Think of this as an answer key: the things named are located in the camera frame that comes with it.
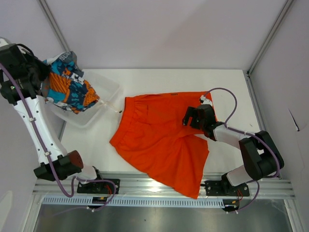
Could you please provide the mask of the colourful patterned shorts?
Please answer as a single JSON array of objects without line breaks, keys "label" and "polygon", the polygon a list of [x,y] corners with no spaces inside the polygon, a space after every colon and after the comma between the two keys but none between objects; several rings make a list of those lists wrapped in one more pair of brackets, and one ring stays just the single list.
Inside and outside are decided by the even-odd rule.
[{"label": "colourful patterned shorts", "polygon": [[41,88],[47,102],[78,114],[100,100],[91,84],[84,79],[84,72],[78,67],[77,56],[73,51],[45,59],[43,63],[50,66],[48,77]]}]

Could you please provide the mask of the orange shorts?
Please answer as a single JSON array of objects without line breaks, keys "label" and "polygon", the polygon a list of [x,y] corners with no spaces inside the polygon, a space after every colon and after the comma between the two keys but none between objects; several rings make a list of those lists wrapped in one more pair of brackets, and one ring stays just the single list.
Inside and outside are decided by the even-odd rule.
[{"label": "orange shorts", "polygon": [[204,92],[145,94],[125,98],[118,129],[110,140],[116,152],[138,171],[178,193],[197,199],[209,154],[202,131],[185,126],[189,106]]}]

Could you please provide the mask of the white plastic basket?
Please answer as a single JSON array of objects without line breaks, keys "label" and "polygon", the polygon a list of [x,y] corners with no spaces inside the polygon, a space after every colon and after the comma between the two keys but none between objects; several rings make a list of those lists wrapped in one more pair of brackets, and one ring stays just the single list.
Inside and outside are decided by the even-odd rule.
[{"label": "white plastic basket", "polygon": [[65,111],[53,103],[47,104],[56,116],[81,129],[90,126],[98,119],[99,115],[108,109],[118,113],[119,109],[113,106],[113,102],[118,98],[121,89],[118,82],[95,70],[84,70],[84,76],[100,97],[94,106],[84,112],[75,114],[72,111]]}]

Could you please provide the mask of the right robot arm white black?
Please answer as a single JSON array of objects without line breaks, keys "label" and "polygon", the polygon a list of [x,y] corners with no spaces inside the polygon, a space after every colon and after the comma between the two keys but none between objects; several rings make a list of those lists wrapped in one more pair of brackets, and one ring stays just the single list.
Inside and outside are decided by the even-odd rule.
[{"label": "right robot arm white black", "polygon": [[220,181],[206,181],[204,187],[209,196],[234,196],[246,190],[247,183],[278,176],[284,160],[268,132],[240,131],[217,121],[210,104],[188,107],[183,125],[198,129],[216,142],[222,142],[240,150],[243,165],[222,175]]}]

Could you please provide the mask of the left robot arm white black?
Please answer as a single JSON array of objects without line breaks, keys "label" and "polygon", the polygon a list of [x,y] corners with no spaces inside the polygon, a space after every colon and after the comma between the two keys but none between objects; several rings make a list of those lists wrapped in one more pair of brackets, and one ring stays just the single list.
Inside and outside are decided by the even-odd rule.
[{"label": "left robot arm white black", "polygon": [[85,165],[77,150],[68,152],[53,130],[45,111],[41,86],[48,77],[50,67],[20,43],[0,40],[0,94],[18,112],[36,146],[39,167],[34,169],[38,179],[61,184],[72,177],[82,187],[100,193],[105,182],[99,170]]}]

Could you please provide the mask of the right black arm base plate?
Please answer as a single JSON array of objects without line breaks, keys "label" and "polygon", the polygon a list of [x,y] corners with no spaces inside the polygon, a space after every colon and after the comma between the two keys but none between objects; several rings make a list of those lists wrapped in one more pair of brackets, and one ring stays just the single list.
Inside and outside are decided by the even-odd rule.
[{"label": "right black arm base plate", "polygon": [[249,187],[243,183],[238,186],[232,186],[229,182],[223,180],[206,180],[200,184],[206,191],[207,196],[229,196],[229,197],[249,197]]}]

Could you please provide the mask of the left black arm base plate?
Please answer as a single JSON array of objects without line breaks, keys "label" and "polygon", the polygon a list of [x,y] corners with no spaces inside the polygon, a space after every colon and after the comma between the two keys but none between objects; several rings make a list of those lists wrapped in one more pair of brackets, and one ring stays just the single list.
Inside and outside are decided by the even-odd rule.
[{"label": "left black arm base plate", "polygon": [[120,189],[120,179],[105,179],[104,182],[88,182],[86,184],[79,182],[77,192],[83,194],[113,194],[113,184],[116,187],[115,194],[118,194]]}]

